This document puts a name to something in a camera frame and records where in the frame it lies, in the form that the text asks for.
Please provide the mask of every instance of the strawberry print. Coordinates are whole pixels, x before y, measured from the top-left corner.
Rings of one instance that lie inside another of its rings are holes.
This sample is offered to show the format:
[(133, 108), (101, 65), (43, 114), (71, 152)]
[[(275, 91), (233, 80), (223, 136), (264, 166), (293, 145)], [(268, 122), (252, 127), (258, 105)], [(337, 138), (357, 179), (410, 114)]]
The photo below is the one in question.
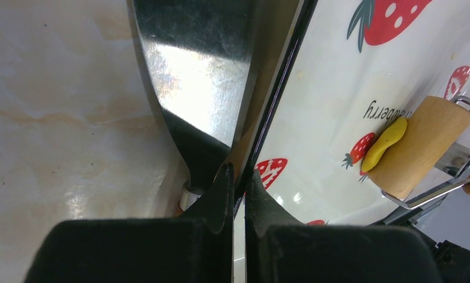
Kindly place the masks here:
[(306, 225), (326, 225), (325, 221), (319, 219), (319, 220), (313, 220), (311, 222), (306, 223)]
[(287, 159), (273, 158), (263, 162), (259, 162), (255, 169), (259, 170), (261, 174), (262, 184), (264, 189), (268, 189), (271, 184), (279, 177), (283, 169), (287, 166)]
[(446, 85), (444, 99), (452, 99), (454, 96), (459, 95), (462, 90), (462, 87), (468, 80), (470, 75), (470, 66), (461, 66), (453, 71), (448, 84)]
[(358, 182), (361, 182), (361, 183), (363, 183), (363, 181), (365, 181), (365, 179), (369, 178), (368, 173), (362, 171), (361, 169), (360, 169), (360, 176), (361, 176), (361, 178), (360, 178), (360, 180), (358, 180)]
[(358, 50), (386, 43), (401, 34), (432, 0), (362, 0), (347, 29), (347, 39), (359, 24)]
[(346, 158), (343, 160), (345, 164), (343, 164), (343, 166), (345, 166), (347, 169), (348, 167), (353, 167), (353, 164), (356, 164), (358, 161), (360, 161), (369, 151), (370, 146), (373, 144), (374, 138), (374, 133), (363, 136), (353, 146), (353, 149), (351, 149), (350, 153), (346, 153)]

